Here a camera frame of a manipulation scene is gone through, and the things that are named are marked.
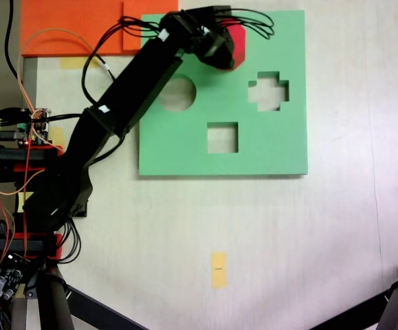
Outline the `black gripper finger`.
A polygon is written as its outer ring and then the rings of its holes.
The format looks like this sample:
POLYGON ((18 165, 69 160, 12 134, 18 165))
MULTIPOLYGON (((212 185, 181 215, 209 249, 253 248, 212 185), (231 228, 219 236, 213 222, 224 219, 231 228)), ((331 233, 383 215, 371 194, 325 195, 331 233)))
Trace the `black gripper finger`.
POLYGON ((229 30, 222 31, 224 43, 221 46, 221 69, 232 69, 234 67, 234 41, 229 30))

